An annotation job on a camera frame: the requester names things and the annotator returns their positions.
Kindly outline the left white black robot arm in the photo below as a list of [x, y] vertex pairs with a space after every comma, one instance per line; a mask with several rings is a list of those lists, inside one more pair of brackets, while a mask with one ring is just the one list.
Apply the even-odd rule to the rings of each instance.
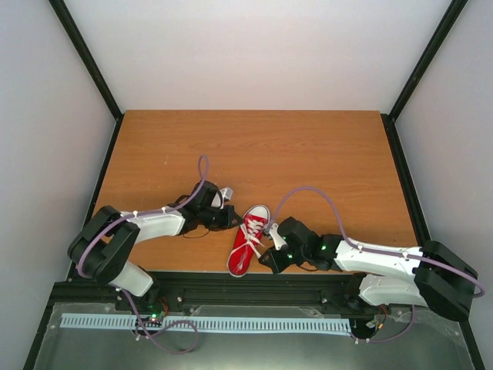
[[199, 226], [222, 231], [240, 226], [243, 219], [229, 205], [233, 190], [220, 189], [200, 181], [190, 195], [156, 210], [119, 212], [102, 207], [83, 227], [68, 248], [68, 257], [81, 277], [98, 284], [129, 292], [143, 310], [154, 309], [160, 291], [143, 268], [129, 262], [134, 246], [140, 242], [176, 237]]

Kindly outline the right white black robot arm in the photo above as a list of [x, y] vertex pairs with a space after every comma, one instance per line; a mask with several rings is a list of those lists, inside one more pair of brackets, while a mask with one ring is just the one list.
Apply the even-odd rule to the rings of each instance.
[[357, 272], [357, 296], [368, 305], [417, 305], [451, 321], [469, 317], [478, 274], [442, 243], [368, 244], [338, 234], [318, 235], [293, 217], [271, 226], [267, 235], [273, 246], [259, 262], [275, 274], [305, 263], [319, 271]]

